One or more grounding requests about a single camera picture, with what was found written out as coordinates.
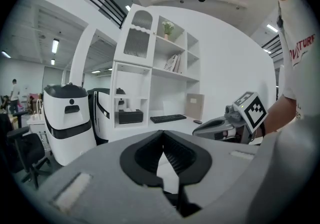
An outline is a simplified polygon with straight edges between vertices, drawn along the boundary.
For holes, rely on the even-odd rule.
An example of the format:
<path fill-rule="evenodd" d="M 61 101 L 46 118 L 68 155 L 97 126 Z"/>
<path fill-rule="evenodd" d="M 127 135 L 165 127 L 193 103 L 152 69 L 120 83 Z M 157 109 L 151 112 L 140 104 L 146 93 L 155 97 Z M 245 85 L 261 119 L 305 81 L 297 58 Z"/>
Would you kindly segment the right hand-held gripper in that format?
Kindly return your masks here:
<path fill-rule="evenodd" d="M 225 108 L 224 117 L 209 120 L 192 133 L 193 136 L 223 141 L 240 138 L 240 143 L 250 143 L 268 112 L 257 92 L 247 91 Z"/>

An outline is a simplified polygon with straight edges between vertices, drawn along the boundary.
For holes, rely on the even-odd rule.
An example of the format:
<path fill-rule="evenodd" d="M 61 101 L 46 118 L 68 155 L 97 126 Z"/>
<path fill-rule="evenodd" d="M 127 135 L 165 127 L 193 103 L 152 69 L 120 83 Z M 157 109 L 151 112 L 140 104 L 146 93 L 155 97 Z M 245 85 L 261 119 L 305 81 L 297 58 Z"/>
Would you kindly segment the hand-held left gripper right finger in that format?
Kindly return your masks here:
<path fill-rule="evenodd" d="M 164 131 L 162 150 L 177 176 L 177 191 L 162 192 L 169 209 L 249 209 L 254 192 L 243 174 L 257 148 Z"/>

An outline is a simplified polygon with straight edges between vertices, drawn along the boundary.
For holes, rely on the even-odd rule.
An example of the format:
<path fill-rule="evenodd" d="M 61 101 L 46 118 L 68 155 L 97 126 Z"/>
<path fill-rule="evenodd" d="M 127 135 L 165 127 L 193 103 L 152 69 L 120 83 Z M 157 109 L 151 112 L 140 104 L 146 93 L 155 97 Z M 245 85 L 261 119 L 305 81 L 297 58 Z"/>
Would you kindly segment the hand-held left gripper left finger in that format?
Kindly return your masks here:
<path fill-rule="evenodd" d="M 161 188 L 133 182 L 121 153 L 150 132 L 97 146 L 52 174 L 32 196 L 51 224 L 177 224 L 182 216 Z"/>

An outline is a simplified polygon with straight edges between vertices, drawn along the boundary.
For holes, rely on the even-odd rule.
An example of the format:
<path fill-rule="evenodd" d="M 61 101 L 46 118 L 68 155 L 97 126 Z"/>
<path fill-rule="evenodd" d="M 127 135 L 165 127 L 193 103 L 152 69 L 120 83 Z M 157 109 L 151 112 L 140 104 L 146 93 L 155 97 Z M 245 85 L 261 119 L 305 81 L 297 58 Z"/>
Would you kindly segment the person's right forearm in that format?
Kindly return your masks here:
<path fill-rule="evenodd" d="M 287 98 L 284 95 L 268 109 L 268 115 L 264 120 L 264 133 L 267 135 L 283 128 L 296 116 L 296 100 Z"/>

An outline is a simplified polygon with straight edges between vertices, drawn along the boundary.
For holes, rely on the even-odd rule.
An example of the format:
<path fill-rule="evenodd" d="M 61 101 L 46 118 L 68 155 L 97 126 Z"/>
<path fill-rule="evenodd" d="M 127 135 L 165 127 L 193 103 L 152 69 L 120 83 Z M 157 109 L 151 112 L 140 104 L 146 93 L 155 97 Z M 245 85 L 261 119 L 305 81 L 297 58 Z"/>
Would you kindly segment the white desk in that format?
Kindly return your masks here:
<path fill-rule="evenodd" d="M 197 127 L 199 127 L 199 125 L 194 123 L 193 119 L 189 117 L 179 121 L 158 124 L 154 124 L 150 120 L 147 123 L 115 124 L 115 127 L 108 131 L 107 140 L 113 142 L 137 134 L 157 130 L 173 130 L 192 135 L 192 132 Z"/>

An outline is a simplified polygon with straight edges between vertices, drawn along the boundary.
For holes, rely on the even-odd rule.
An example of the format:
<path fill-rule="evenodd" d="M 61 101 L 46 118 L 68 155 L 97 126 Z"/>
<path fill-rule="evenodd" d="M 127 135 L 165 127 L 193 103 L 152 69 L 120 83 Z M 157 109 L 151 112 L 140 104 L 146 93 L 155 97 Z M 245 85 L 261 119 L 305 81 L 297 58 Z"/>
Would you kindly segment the beige standing board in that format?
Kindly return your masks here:
<path fill-rule="evenodd" d="M 202 120 L 204 95 L 188 93 L 186 98 L 185 115 L 196 120 Z"/>

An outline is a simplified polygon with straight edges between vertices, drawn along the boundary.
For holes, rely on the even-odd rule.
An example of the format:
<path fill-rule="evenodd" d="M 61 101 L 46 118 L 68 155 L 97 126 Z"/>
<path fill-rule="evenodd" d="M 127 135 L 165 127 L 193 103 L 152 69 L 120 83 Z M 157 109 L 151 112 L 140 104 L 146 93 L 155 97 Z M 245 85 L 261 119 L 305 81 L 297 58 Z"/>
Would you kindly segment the black keyboard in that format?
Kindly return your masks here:
<path fill-rule="evenodd" d="M 173 121 L 179 121 L 179 120 L 184 120 L 184 119 L 186 119 L 186 117 L 181 114 L 150 117 L 150 120 L 154 124 L 173 122 Z"/>

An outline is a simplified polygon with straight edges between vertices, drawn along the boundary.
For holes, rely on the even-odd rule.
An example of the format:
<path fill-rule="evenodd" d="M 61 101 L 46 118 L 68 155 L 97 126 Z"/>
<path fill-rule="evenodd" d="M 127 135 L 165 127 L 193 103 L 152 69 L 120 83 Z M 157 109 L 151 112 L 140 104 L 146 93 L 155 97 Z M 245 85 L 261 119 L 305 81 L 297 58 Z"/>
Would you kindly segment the white robot with black stripe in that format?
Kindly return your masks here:
<path fill-rule="evenodd" d="M 90 119 L 97 145 L 108 143 L 107 125 L 110 120 L 110 89 L 93 88 L 87 90 Z"/>

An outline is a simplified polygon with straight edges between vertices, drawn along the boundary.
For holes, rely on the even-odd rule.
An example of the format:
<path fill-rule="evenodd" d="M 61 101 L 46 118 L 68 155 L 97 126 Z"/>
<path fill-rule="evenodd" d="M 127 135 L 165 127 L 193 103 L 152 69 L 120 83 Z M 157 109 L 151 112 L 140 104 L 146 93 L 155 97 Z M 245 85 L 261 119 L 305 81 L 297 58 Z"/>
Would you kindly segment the white robot with black band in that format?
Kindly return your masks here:
<path fill-rule="evenodd" d="M 88 93 L 73 84 L 47 85 L 43 96 L 48 142 L 55 160 L 66 166 L 97 146 Z"/>

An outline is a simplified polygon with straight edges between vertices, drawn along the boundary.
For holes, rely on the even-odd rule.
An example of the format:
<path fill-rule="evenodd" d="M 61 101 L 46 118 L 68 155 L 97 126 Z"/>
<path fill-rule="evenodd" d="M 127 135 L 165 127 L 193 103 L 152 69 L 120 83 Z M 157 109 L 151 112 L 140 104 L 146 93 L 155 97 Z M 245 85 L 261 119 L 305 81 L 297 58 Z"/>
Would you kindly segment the black tissue box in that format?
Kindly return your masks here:
<path fill-rule="evenodd" d="M 135 111 L 126 112 L 124 110 L 119 110 L 118 120 L 119 124 L 132 124 L 143 122 L 143 112 L 139 109 Z"/>

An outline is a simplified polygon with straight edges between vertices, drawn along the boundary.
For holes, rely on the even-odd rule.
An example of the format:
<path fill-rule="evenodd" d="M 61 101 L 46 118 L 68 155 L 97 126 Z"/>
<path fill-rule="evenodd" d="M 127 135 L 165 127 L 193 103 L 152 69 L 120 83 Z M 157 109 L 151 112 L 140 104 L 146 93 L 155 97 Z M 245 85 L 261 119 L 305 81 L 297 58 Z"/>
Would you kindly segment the black office chair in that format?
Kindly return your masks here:
<path fill-rule="evenodd" d="M 4 161 L 10 173 L 25 171 L 21 180 L 33 181 L 35 189 L 39 188 L 38 177 L 50 176 L 49 171 L 41 170 L 45 163 L 50 163 L 39 136 L 29 133 L 28 126 L 13 129 L 7 114 L 0 114 L 0 159 Z"/>

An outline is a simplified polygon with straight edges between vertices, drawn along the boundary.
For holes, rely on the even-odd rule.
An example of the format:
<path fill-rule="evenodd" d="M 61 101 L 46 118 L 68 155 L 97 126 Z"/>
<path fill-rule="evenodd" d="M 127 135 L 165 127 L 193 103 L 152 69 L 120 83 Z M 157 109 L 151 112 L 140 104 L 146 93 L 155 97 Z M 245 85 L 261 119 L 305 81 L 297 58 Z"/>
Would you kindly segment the white paper bag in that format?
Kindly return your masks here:
<path fill-rule="evenodd" d="M 30 109 L 32 111 L 32 119 L 36 121 L 44 121 L 44 106 L 42 99 L 33 99 L 30 103 Z"/>

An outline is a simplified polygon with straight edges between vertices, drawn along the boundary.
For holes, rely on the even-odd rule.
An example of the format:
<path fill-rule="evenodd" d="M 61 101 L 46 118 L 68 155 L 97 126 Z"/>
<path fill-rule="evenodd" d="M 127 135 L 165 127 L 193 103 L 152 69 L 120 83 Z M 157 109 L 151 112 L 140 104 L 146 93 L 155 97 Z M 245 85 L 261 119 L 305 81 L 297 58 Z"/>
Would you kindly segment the white shelf hutch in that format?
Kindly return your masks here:
<path fill-rule="evenodd" d="M 174 23 L 168 40 L 162 25 L 165 20 Z M 132 5 L 114 54 L 110 113 L 113 128 L 119 124 L 119 110 L 141 110 L 144 123 L 153 116 L 183 115 L 187 94 L 198 93 L 200 87 L 199 44 L 181 22 Z M 175 54 L 181 54 L 179 71 L 164 70 L 167 60 Z"/>

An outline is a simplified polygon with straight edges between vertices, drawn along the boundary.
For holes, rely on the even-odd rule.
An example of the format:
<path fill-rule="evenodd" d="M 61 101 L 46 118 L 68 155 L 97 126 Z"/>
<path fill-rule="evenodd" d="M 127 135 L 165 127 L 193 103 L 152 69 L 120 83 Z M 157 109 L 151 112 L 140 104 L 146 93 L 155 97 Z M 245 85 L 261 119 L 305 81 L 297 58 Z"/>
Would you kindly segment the flower vase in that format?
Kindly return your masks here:
<path fill-rule="evenodd" d="M 169 35 L 171 35 L 172 31 L 175 28 L 174 23 L 172 23 L 171 21 L 165 20 L 162 22 L 163 25 L 163 32 L 164 32 L 164 38 L 166 40 L 169 39 Z"/>

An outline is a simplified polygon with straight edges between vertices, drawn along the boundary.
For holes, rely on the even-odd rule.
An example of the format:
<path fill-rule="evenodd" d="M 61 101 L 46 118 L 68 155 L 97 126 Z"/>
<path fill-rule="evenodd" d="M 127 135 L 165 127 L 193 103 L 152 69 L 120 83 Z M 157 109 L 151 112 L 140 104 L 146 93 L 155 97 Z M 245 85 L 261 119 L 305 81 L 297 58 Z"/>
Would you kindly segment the person's white printed shirt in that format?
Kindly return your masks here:
<path fill-rule="evenodd" d="M 285 97 L 296 101 L 296 117 L 320 115 L 320 24 L 306 0 L 278 2 L 283 21 Z"/>

